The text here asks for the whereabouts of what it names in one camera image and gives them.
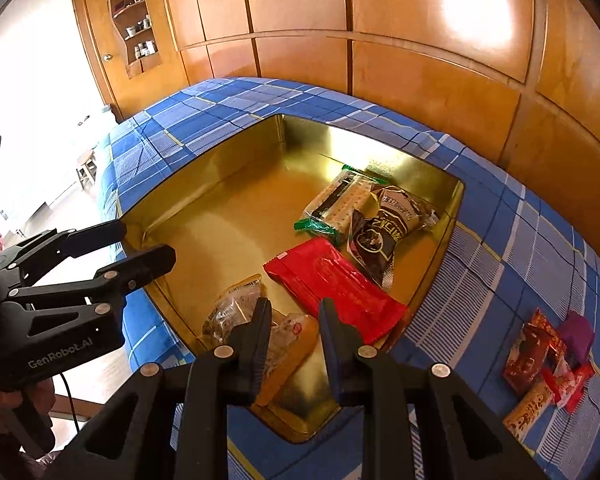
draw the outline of black cable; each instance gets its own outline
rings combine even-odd
[[[64,374],[60,372],[60,377],[62,378],[62,382],[64,382],[64,387],[66,388],[66,396],[69,397],[69,404],[71,405],[71,413],[74,416],[74,424],[76,433],[80,433],[80,426],[78,426],[78,417],[75,415],[74,408],[74,400],[71,396],[71,390],[69,389],[69,383],[66,381]]]

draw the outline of wooden wall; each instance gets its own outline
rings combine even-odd
[[[166,0],[191,84],[320,85],[443,130],[600,256],[600,31],[578,0]]]

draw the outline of wooden door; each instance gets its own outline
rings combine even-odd
[[[126,119],[188,83],[164,1],[144,0],[141,4],[146,6],[150,16],[151,35],[158,53],[158,56],[143,57],[142,63],[133,62],[133,45],[127,58],[125,41],[136,42],[143,38],[125,40],[122,37],[120,31],[124,28],[112,16],[119,12],[119,5],[120,2],[114,0],[74,0],[85,52],[103,99],[118,109],[119,118]],[[122,9],[138,14],[138,7],[131,8],[128,3]]]

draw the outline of bed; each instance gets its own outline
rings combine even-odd
[[[502,378],[524,321],[536,308],[557,326],[569,310],[596,332],[596,371],[576,412],[549,407],[524,446],[550,478],[586,478],[600,457],[600,259],[582,236],[505,171],[443,132],[355,97],[286,80],[211,79],[116,126],[98,146],[103,219],[121,216],[162,180],[236,132],[273,114],[334,124],[443,168],[466,184],[448,251],[413,322],[392,349],[400,362],[450,364],[500,417],[518,403]],[[120,245],[112,258],[123,256]],[[192,362],[142,290],[128,297],[129,363]],[[422,477],[417,420],[414,455]],[[304,444],[289,444],[251,413],[228,414],[231,478],[354,479],[362,460],[362,413],[341,410]]]

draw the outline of wooden cabinet door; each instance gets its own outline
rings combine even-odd
[[[164,0],[145,0],[151,17],[151,25],[155,44],[160,55],[160,63],[148,70],[130,77],[128,60],[122,54],[118,30],[112,20],[111,7],[116,2],[108,0],[74,0],[78,26],[85,43],[85,51],[89,56],[87,43],[90,41],[95,49],[95,56],[90,56],[90,63],[98,85],[108,86],[101,93],[105,100],[113,97],[113,105],[117,105],[122,118],[129,118],[140,110],[185,88],[187,76],[182,63],[182,56],[174,46],[173,36],[164,7]],[[80,22],[80,7],[86,14],[86,20]],[[104,72],[104,79],[98,72]]]

